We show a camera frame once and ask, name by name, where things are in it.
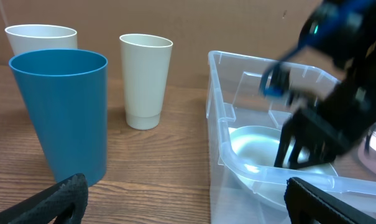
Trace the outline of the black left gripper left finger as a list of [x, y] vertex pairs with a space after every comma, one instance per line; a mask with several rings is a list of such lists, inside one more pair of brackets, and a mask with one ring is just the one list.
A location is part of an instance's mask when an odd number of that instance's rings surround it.
[[0, 223], [80, 224], [88, 205], [88, 183], [75, 174], [0, 212]]

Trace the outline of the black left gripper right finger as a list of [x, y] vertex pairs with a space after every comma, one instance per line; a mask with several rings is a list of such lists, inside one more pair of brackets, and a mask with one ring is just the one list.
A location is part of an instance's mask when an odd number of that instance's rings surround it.
[[299, 177], [287, 180], [284, 201], [292, 224], [376, 224], [376, 219]]

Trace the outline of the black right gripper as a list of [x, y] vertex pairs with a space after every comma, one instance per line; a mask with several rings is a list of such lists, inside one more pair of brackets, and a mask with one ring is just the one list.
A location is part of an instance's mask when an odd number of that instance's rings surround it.
[[358, 145], [376, 123], [376, 60], [356, 67], [314, 108], [313, 119], [291, 118], [282, 128], [274, 166], [283, 167], [291, 138], [295, 144], [286, 168], [330, 163]]

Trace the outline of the grey plastic plate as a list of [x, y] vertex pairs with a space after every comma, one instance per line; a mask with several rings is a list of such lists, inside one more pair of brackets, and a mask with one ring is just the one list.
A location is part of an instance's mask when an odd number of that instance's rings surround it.
[[[229, 130], [231, 146], [243, 165], [251, 172], [258, 172], [260, 166], [273, 167], [277, 155], [281, 131], [265, 126], [243, 126]], [[294, 170], [286, 170], [286, 174], [280, 177], [281, 184], [260, 182], [242, 175], [236, 174], [239, 185], [252, 198], [276, 210], [286, 209], [283, 199], [286, 190], [286, 181], [296, 173]]]

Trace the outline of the clear plastic storage bin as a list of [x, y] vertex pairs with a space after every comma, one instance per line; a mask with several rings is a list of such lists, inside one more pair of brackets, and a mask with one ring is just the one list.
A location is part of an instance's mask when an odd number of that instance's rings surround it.
[[[286, 168], [260, 166], [258, 172], [244, 167], [232, 150], [229, 130], [243, 126], [282, 129], [284, 122], [303, 104], [287, 106], [282, 99], [259, 93], [262, 73], [270, 59], [221, 51], [208, 55], [210, 78], [206, 105], [212, 223], [289, 223], [287, 210], [276, 210], [252, 198], [235, 175], [281, 184]], [[332, 164], [294, 170], [299, 177], [343, 202], [376, 218], [376, 175], [358, 158], [362, 144]]]

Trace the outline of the blue plastic cup near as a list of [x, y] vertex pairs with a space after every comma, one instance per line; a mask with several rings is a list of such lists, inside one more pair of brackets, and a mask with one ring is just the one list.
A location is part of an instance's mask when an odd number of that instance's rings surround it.
[[45, 49], [14, 56], [9, 66], [54, 179], [106, 173], [108, 60], [81, 49]]

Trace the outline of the cream plastic cup right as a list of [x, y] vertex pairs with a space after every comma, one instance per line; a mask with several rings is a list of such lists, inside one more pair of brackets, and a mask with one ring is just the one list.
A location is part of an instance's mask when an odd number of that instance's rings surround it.
[[127, 124], [152, 129], [160, 122], [173, 42], [149, 34], [124, 34], [119, 40]]

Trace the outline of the cream plastic cup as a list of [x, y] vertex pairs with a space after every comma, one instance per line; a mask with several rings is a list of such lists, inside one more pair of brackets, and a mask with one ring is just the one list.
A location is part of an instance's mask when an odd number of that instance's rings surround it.
[[47, 24], [21, 24], [5, 28], [14, 55], [41, 49], [77, 49], [77, 31]]
[[160, 122], [173, 42], [149, 34], [124, 34], [119, 40], [127, 124], [152, 129]]

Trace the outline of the cream plastic cup left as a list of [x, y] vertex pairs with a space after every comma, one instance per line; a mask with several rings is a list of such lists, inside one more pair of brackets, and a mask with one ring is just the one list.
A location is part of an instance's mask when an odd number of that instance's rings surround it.
[[77, 31], [47, 24], [21, 24], [5, 28], [14, 55], [41, 49], [77, 49]]

